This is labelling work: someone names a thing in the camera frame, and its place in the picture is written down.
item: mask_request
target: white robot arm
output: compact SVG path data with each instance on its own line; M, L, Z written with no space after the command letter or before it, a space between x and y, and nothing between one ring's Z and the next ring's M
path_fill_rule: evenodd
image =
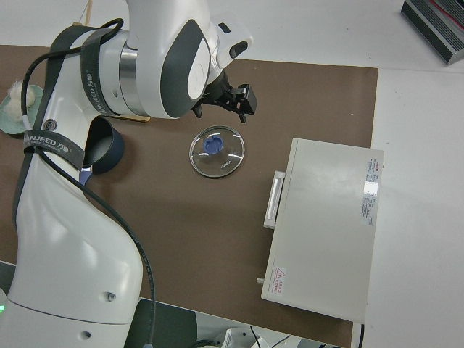
M141 247L75 184L95 117L178 118L190 109L199 117L201 104L216 104L244 122L256 108L249 85L232 88L223 71L252 43L237 20L211 19L205 0L127 3L129 31L71 27L52 45L41 107L25 134L13 209L17 268L0 314L1 348L124 346ZM142 259L148 263L143 252Z

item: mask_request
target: screw hole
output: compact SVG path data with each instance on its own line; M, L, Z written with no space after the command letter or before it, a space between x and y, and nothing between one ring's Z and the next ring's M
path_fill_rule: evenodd
M84 341L85 341L86 339L90 339L91 336L92 336L92 334L91 334L90 332L88 332L88 331L82 331L82 332L80 333L80 339L82 339L82 340L84 340Z

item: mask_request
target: sticker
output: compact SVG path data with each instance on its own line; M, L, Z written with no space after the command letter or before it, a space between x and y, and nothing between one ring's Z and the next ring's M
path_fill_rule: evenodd
M273 281L271 283L271 295L282 296L283 285L285 284L287 269L282 267L274 267Z
M364 225L372 226L376 221L376 201L378 194L378 168L380 162L376 159L371 159L368 162L365 182L364 194L362 196L361 216Z

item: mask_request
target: petri dish lid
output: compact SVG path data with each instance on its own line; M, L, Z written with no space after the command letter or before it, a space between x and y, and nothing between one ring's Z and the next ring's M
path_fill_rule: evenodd
M240 165L245 155L244 140L236 130L215 125L200 132L190 145L190 162L208 178L222 178Z

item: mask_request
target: brown work surface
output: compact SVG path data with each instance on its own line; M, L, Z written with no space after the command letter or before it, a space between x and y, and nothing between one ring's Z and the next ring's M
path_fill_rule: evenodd
M0 47L1 95L43 50ZM274 171L286 169L292 138L369 147L377 70L238 60L227 71L234 86L250 83L257 95L257 114L245 125L217 107L204 107L200 120L193 113L149 123L113 120L124 157L89 186L140 236L159 301L348 347L350 322L265 301L256 278L265 274L273 235L262 227L270 185ZM211 125L229 125L245 142L244 161L221 179L201 176L189 162L191 141ZM21 146L0 135L0 260L10 262ZM148 286L142 295L149 296Z

